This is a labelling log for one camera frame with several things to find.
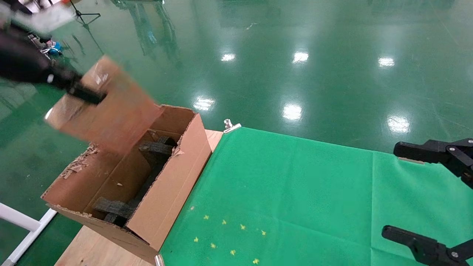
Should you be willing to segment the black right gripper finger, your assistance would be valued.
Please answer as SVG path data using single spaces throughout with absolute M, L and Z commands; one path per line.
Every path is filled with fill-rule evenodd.
M 452 143 L 428 140 L 422 145 L 398 142 L 394 155 L 414 161 L 441 164 L 471 189 L 473 188 L 473 140 Z
M 435 239 L 404 229 L 386 225 L 382 237 L 407 246 L 415 260 L 427 266 L 468 266 L 473 257 L 473 240 L 448 248 Z

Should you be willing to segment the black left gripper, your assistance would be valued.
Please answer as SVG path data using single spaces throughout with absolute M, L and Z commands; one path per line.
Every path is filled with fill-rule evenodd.
M 31 42 L 0 33 L 0 75 L 15 82 L 50 84 L 88 104 L 98 105 L 107 96 L 84 85 L 82 75 L 66 68 L 52 68 L 52 62 Z

